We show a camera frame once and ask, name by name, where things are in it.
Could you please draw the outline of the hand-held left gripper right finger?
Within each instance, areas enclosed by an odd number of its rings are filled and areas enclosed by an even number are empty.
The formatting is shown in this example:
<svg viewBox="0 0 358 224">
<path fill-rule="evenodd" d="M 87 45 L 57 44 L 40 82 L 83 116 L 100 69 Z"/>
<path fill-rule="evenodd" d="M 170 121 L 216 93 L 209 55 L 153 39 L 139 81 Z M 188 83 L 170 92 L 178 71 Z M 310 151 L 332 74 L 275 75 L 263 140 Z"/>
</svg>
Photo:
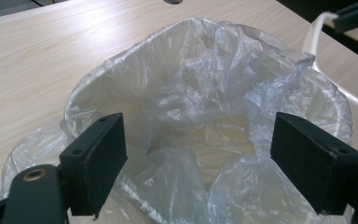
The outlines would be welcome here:
<svg viewBox="0 0 358 224">
<path fill-rule="evenodd" d="M 301 117 L 276 114 L 271 158 L 318 214 L 341 215 L 358 151 Z"/>
</svg>

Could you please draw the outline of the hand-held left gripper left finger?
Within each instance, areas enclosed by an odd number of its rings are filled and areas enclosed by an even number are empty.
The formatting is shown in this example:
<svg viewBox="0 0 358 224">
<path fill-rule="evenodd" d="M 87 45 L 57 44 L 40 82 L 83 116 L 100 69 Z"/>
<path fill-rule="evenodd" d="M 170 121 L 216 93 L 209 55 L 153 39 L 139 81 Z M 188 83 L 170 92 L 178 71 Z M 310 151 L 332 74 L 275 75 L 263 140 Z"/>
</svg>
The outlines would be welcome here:
<svg viewBox="0 0 358 224">
<path fill-rule="evenodd" d="M 65 204 L 73 216 L 99 216 L 127 159 L 122 113 L 97 119 L 60 154 Z"/>
</svg>

